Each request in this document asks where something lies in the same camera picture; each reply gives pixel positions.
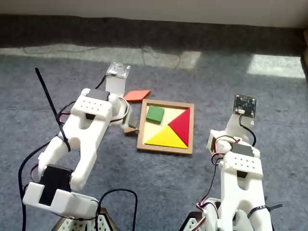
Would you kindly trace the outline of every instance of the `red wire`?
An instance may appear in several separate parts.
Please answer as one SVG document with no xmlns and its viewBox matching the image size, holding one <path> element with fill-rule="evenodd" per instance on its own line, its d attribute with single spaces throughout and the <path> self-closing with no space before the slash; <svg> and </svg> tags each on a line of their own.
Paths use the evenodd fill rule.
<svg viewBox="0 0 308 231">
<path fill-rule="evenodd" d="M 60 122 L 61 122 L 61 116 L 63 116 L 63 115 L 67 115 L 67 116 L 69 116 L 70 115 L 70 113 L 64 113 L 64 112 L 62 112 L 60 115 L 59 115 L 59 120 L 60 120 Z"/>
<path fill-rule="evenodd" d="M 35 164 L 35 165 L 31 168 L 31 170 L 30 170 L 30 178 L 31 178 L 31 180 L 33 180 L 33 182 L 34 182 L 34 179 L 33 179 L 33 177 L 32 177 L 32 174 L 33 174 L 33 171 L 34 171 L 38 166 L 39 166 L 39 164 Z"/>
</svg>

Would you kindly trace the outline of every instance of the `tangram puzzle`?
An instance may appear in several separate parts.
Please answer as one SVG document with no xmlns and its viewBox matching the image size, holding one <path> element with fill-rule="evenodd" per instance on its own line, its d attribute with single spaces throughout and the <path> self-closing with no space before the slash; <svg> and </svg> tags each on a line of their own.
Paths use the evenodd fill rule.
<svg viewBox="0 0 308 231">
<path fill-rule="evenodd" d="M 193 110 L 191 103 L 143 100 L 137 148 L 191 154 Z"/>
</svg>

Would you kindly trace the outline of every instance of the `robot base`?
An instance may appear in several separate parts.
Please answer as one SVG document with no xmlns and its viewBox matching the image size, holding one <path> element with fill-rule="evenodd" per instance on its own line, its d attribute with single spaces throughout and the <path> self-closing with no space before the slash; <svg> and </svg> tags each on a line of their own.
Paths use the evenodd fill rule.
<svg viewBox="0 0 308 231">
<path fill-rule="evenodd" d="M 105 208 L 101 209 L 101 215 L 98 216 L 99 231 L 118 231 L 115 223 L 112 221 Z M 72 220 L 61 218 L 51 231 L 95 231 L 95 219 L 92 220 Z"/>
</svg>

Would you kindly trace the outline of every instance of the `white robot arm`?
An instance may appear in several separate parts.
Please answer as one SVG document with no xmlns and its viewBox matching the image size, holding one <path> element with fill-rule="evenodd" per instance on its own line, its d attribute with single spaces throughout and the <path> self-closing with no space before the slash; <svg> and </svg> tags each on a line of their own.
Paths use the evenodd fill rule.
<svg viewBox="0 0 308 231">
<path fill-rule="evenodd" d="M 226 129 L 210 131 L 207 149 L 212 161 L 219 157 L 212 163 L 220 169 L 221 199 L 206 195 L 197 204 L 202 211 L 199 222 L 188 219 L 183 231 L 272 230 L 263 193 L 260 151 L 253 147 L 255 141 L 253 146 L 248 143 L 246 134 L 254 125 L 255 109 L 255 98 L 237 94 Z"/>
<path fill-rule="evenodd" d="M 128 127 L 132 109 L 122 96 L 128 67 L 118 76 L 119 65 L 113 63 L 108 71 L 106 89 L 113 90 L 114 81 L 121 91 L 116 93 L 84 89 L 76 100 L 63 126 L 71 150 L 80 149 L 80 160 L 75 170 L 57 166 L 57 161 L 68 152 L 60 132 L 38 158 L 39 182 L 29 183 L 23 203 L 74 218 L 89 219 L 96 215 L 95 198 L 76 193 L 80 191 L 96 161 L 96 151 L 106 129 L 111 124 Z"/>
</svg>

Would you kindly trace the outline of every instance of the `floor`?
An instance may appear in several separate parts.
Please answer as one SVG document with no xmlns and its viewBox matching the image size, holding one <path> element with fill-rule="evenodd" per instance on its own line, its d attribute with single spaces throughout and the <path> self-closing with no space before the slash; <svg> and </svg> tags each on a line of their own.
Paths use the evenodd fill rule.
<svg viewBox="0 0 308 231">
<path fill-rule="evenodd" d="M 34 68 L 41 70 L 57 109 L 97 85 L 111 62 L 131 65 L 127 91 L 195 104 L 191 157 L 136 150 L 136 138 L 111 127 L 81 191 L 99 198 L 116 187 L 139 197 L 137 231 L 178 230 L 209 187 L 205 149 L 210 129 L 224 129 L 235 93 L 257 98 L 254 132 L 261 151 L 264 194 L 276 230 L 308 229 L 308 84 L 301 68 L 302 30 L 174 22 L 0 16 L 0 227 L 19 230 L 17 171 L 22 160 L 57 132 Z M 141 105 L 133 105 L 140 116 Z M 37 161 L 33 158 L 24 171 Z M 78 152 L 60 164 L 74 168 Z M 219 174 L 210 196 L 220 197 Z M 134 201 L 124 192 L 103 204 L 130 230 Z M 27 230 L 50 230 L 57 217 L 27 208 Z"/>
</svg>

